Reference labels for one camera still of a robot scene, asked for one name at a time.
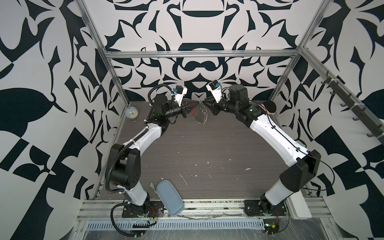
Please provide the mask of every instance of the small alarm clock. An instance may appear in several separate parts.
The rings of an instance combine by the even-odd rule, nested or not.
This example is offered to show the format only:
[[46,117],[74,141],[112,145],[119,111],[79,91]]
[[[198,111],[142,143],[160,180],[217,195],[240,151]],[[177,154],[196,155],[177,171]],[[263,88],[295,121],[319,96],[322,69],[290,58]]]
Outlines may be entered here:
[[140,118],[139,111],[135,107],[128,107],[125,110],[125,116],[129,118],[131,122],[136,122]]

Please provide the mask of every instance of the white debris spot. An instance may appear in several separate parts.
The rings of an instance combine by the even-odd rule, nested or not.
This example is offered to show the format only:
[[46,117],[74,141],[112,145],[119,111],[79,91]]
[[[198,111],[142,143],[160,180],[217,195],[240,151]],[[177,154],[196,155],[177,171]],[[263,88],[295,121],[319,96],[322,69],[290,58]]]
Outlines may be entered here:
[[179,174],[180,177],[184,180],[185,184],[188,186],[187,182],[185,181],[185,179],[183,178],[183,176],[181,176],[181,174]]

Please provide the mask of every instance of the black cable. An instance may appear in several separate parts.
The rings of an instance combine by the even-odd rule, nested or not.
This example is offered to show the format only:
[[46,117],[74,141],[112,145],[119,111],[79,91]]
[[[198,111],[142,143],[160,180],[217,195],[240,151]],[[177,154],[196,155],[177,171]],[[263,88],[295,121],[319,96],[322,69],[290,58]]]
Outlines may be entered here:
[[141,236],[144,235],[143,233],[141,235],[136,235],[136,234],[132,234],[132,233],[123,232],[121,229],[119,229],[119,227],[115,223],[115,220],[113,219],[113,210],[115,210],[116,207],[127,206],[129,204],[130,203],[120,203],[120,204],[116,204],[115,206],[112,207],[112,209],[111,209],[111,222],[112,222],[112,225],[116,229],[117,232],[119,232],[120,234],[122,234],[124,236],[127,236],[127,237],[141,237]]
[[[113,211],[115,210],[116,207],[127,206],[129,204],[130,203],[128,203],[128,202],[125,202],[125,203],[123,202],[123,203],[116,204],[115,206],[112,207],[112,209],[111,209],[111,222],[112,222],[112,225],[116,229],[116,231],[118,231],[120,234],[122,234],[124,236],[127,236],[127,237],[141,237],[141,236],[144,235],[145,232],[142,233],[141,235],[137,235],[137,234],[133,234],[133,233],[126,233],[126,232],[122,231],[121,229],[119,229],[119,227],[115,223],[115,220],[113,219]],[[144,226],[139,226],[139,225],[137,225],[137,226],[139,228],[149,228],[149,227],[151,227],[153,225],[156,225],[156,223],[157,223],[156,219],[153,219],[153,220],[154,220],[154,223],[151,223],[151,224],[148,224],[148,225],[144,225]]]
[[174,121],[173,123],[170,122],[170,121],[169,121],[169,123],[170,123],[170,124],[175,124],[177,117],[178,117],[178,115],[176,115],[176,117],[175,117],[175,121]]
[[153,112],[153,106],[151,106],[151,109],[150,109],[150,111],[149,111],[149,114],[148,114],[148,116],[147,116],[147,119],[146,119],[146,121],[148,121],[149,120],[149,118],[151,117],[151,115],[152,115],[152,112]]
[[[255,102],[255,101],[253,101],[253,100],[250,100],[250,101],[256,103],[257,105],[259,105],[259,106],[263,109],[263,106],[260,105],[259,103]],[[315,159],[315,160],[317,160],[317,161],[319,161],[319,162],[324,163],[324,164],[325,164],[325,165],[332,171],[332,174],[333,174],[333,181],[332,181],[331,186],[329,186],[329,187],[327,187],[327,188],[325,188],[325,189],[310,189],[310,188],[306,188],[306,187],[302,187],[302,189],[313,190],[313,191],[327,191],[327,190],[331,189],[332,186],[333,186],[333,184],[335,183],[335,180],[336,180],[336,176],[335,176],[334,170],[331,168],[331,166],[329,166],[328,164],[326,164],[324,161],[322,161],[322,160],[320,160],[320,159],[317,159],[317,158],[315,158],[315,157],[313,157],[313,156],[311,156],[311,155],[309,155],[309,154],[307,154],[307,153],[301,151],[299,147],[296,147],[296,146],[295,146],[295,145],[294,145],[288,138],[286,138],[286,137],[285,137],[279,130],[276,129],[276,126],[274,126],[274,125],[271,123],[271,119],[270,119],[269,115],[268,115],[267,113],[266,113],[266,115],[267,115],[267,118],[268,118],[268,120],[269,120],[269,124],[271,124],[272,128],[275,129],[278,133],[280,133],[280,135],[282,135],[282,136],[283,136],[283,137],[284,137],[284,138],[285,138],[285,139],[286,139],[286,140],[287,140],[287,141],[288,141],[294,148],[296,148],[297,151],[299,151],[299,152],[301,152],[301,153],[303,153],[303,154],[305,154],[305,155],[307,155],[307,156],[309,156],[309,157],[311,157],[311,158],[313,158],[313,159]]]
[[284,228],[283,230],[278,231],[278,232],[276,232],[276,233],[279,233],[279,232],[284,231],[284,230],[288,227],[289,222],[290,222],[290,220],[291,220],[291,215],[290,215],[290,213],[289,213],[289,208],[288,208],[287,204],[285,203],[285,201],[284,201],[284,205],[285,205],[285,207],[287,208],[287,211],[288,211],[288,223],[287,223],[287,225],[285,226],[285,228]]
[[223,89],[222,92],[224,93],[224,90],[227,90],[227,89],[228,89],[228,95],[229,95],[229,92],[230,92],[230,91],[229,91],[229,87]]
[[164,84],[164,83],[159,84],[159,85],[153,87],[151,90],[149,90],[149,92],[148,92],[148,101],[149,101],[150,105],[153,106],[153,102],[152,102],[152,99],[151,99],[151,93],[153,93],[153,91],[155,91],[156,89],[161,88],[161,87],[166,87],[166,88],[168,88],[168,90],[170,91],[171,96],[172,96],[172,108],[175,108],[175,106],[174,106],[175,95],[174,95],[173,92],[172,92],[172,88],[170,88],[168,85],[166,85],[166,84]]

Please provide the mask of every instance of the aluminum frame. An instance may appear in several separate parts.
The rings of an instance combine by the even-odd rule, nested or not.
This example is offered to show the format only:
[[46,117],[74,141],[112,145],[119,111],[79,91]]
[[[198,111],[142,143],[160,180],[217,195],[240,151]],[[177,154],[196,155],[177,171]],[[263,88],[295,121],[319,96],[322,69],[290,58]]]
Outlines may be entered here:
[[[179,216],[169,216],[164,210],[163,217],[158,220],[185,220],[185,219],[274,219],[275,216],[248,217],[244,213],[244,200],[259,200],[258,198],[235,198],[235,199],[183,199],[185,210]],[[328,236],[340,236],[337,226],[334,223],[331,213],[322,197],[304,198],[312,217],[320,218]],[[78,214],[69,239],[81,240],[84,237],[89,220],[110,220],[112,206],[120,203],[121,200],[85,200]],[[140,220],[141,218],[121,218],[123,206],[114,211],[114,220]]]
[[324,64],[322,64],[321,61],[315,55],[313,55],[313,53],[311,53],[310,50],[305,47],[300,47],[298,52],[324,80],[327,79],[327,77],[336,79],[336,76],[331,73],[331,71]]
[[106,51],[107,58],[197,58],[295,56],[297,50],[199,50],[199,51]]
[[[307,30],[305,31],[305,34],[301,41],[299,42],[299,45],[297,45],[296,50],[298,51],[301,47],[306,46],[307,43],[310,41],[310,39],[313,36],[313,33],[317,29],[317,27],[320,25],[321,21],[324,18],[324,14],[326,13],[329,5],[334,0],[323,0],[317,9],[317,12],[315,16],[313,17],[311,23],[309,24]],[[285,68],[283,74],[279,78],[276,87],[273,89],[273,92],[271,96],[269,97],[269,100],[273,101],[280,93],[281,89],[283,88],[285,82],[288,79],[289,74],[293,71],[294,67],[296,66],[297,62],[300,59],[300,54],[298,52],[297,55],[295,55],[293,58],[291,58],[291,61],[287,64],[287,67]]]
[[79,11],[81,13],[81,17],[84,21],[85,26],[88,28],[89,34],[91,35],[91,38],[93,39],[93,41],[97,47],[97,50],[99,51],[99,54],[101,56],[101,59],[103,60],[105,67],[107,68],[108,72],[111,74],[113,83],[115,84],[115,86],[116,86],[120,96],[122,97],[125,105],[128,106],[130,104],[130,102],[127,98],[127,95],[125,94],[125,91],[124,91],[122,85],[121,85],[120,78],[117,76],[115,69],[113,68],[113,65],[111,64],[111,60],[107,59],[107,57],[105,56],[104,45],[100,39],[99,33],[96,30],[96,27],[92,21],[91,15],[88,12],[88,9],[86,7],[84,0],[74,0],[74,1],[77,5],[77,8],[79,9]]
[[[250,218],[244,213],[244,200],[255,200],[248,198],[238,199],[183,199],[184,210],[175,217],[169,216],[164,210],[164,216],[157,219],[188,219],[201,217],[225,218]],[[305,197],[307,206],[312,217],[332,217],[322,197]],[[121,203],[122,200],[84,200],[79,211],[77,220],[109,220],[111,208]],[[114,211],[114,219],[121,220],[123,206],[117,207]],[[256,218],[275,218],[275,216],[261,216]]]

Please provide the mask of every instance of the metal vent grille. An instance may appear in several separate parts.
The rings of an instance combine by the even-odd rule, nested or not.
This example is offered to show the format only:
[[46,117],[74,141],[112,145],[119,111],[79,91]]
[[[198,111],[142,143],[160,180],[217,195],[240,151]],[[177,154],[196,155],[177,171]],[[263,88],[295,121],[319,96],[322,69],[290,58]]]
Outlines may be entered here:
[[[132,224],[147,225],[146,221],[120,220],[116,225],[125,230],[131,230]],[[204,230],[204,229],[254,229],[265,230],[262,219],[196,219],[196,220],[158,220],[152,230]],[[114,230],[111,221],[89,221],[88,231]]]

